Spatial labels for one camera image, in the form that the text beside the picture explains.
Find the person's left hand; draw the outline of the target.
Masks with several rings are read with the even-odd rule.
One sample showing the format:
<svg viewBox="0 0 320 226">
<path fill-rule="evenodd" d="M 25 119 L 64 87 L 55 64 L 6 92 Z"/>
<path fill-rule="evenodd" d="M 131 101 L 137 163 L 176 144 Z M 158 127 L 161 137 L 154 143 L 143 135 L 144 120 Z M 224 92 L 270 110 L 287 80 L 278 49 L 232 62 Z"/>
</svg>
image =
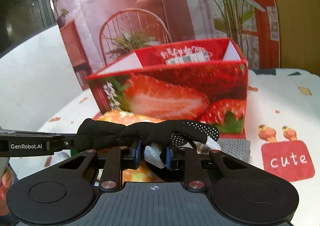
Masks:
<svg viewBox="0 0 320 226">
<path fill-rule="evenodd" d="M 0 199 L 0 214 L 1 216 L 5 216 L 9 213 L 9 209 L 7 206 L 7 192 L 9 188 L 13 185 L 14 183 L 14 173 L 12 170 L 7 166 L 3 176 L 1 178 L 1 187 L 0 187 L 0 194 L 1 194 L 1 199 Z"/>
</svg>

